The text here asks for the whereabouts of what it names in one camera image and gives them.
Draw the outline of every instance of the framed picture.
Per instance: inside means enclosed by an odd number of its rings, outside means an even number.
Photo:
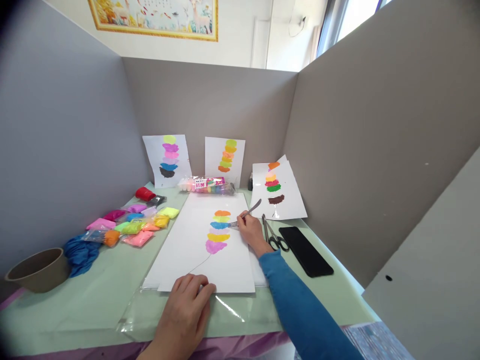
[[[219,41],[219,0],[88,0],[97,30]]]

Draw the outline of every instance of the colorful paint blobs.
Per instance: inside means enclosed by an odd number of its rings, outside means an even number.
[[[229,215],[231,213],[228,211],[218,210],[213,217],[215,221],[210,223],[212,228],[207,235],[208,240],[205,243],[205,247],[206,251],[211,255],[218,253],[227,246],[225,241],[230,238],[230,229],[228,228]]]
[[[165,149],[165,155],[160,164],[160,173],[164,178],[172,178],[175,175],[175,169],[179,166],[177,158],[179,157],[179,146],[175,144],[177,139],[173,135],[165,135],[163,137],[162,146]]]
[[[271,162],[268,164],[268,171],[275,169],[280,165],[279,162]],[[277,180],[277,175],[275,174],[269,174],[265,177],[265,186],[266,190],[269,193],[275,193],[278,190],[282,188],[282,185],[280,185],[280,182]],[[284,195],[276,196],[276,197],[269,197],[268,198],[268,203],[269,204],[280,204],[283,200],[285,199]]]
[[[228,173],[232,167],[232,161],[234,160],[235,152],[237,151],[237,142],[233,139],[228,139],[225,142],[225,151],[222,153],[220,166],[218,170],[222,173]]]

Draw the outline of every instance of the metal fork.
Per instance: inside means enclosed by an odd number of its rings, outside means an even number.
[[[248,210],[248,211],[246,212],[246,214],[243,215],[241,218],[244,219],[244,218],[245,218],[248,214],[250,214],[253,210],[255,210],[256,208],[258,208],[261,202],[262,202],[262,199],[259,199],[259,200],[256,202],[256,204],[253,205],[253,206],[251,207],[251,209]],[[237,228],[237,229],[238,229],[239,223],[238,223],[238,221],[229,222],[229,223],[228,223],[228,227],[229,227],[229,228]]]

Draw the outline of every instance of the paper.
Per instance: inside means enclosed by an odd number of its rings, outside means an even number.
[[[169,292],[188,273],[203,274],[217,293],[254,293],[249,247],[228,222],[247,209],[242,193],[191,193],[142,287]]]
[[[245,140],[205,137],[205,176],[224,177],[240,187]]]
[[[142,136],[155,188],[173,188],[192,176],[185,135]]]
[[[253,164],[253,191],[250,206],[261,204],[252,216],[269,220],[306,218],[307,211],[289,161]]]

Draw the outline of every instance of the table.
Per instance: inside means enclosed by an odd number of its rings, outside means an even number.
[[[147,188],[167,196],[166,205],[180,209],[188,194],[175,188]],[[247,203],[251,192],[240,189]],[[288,265],[313,291],[339,325],[373,322],[375,314],[354,290],[349,274],[301,220],[271,221],[273,230],[296,226],[334,269],[334,275],[308,277],[290,252],[282,252]],[[143,248],[124,243],[102,246],[98,259],[83,275],[68,279],[45,294],[26,291],[0,312],[4,340],[13,356],[27,356],[150,341],[168,298],[167,293],[140,291],[151,264],[175,225],[155,233]],[[268,287],[255,294],[220,294],[211,302],[206,337],[262,334],[282,330]]]

